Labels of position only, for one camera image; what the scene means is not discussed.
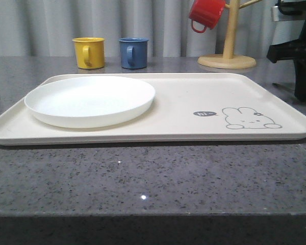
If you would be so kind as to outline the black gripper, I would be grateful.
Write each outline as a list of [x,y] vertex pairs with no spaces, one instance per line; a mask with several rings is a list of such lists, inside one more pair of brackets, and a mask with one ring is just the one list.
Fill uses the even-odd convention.
[[286,2],[278,1],[273,13],[281,13],[284,16],[302,17],[304,24],[296,40],[271,45],[267,58],[276,63],[281,60],[293,60],[295,66],[295,97],[306,102],[306,1]]

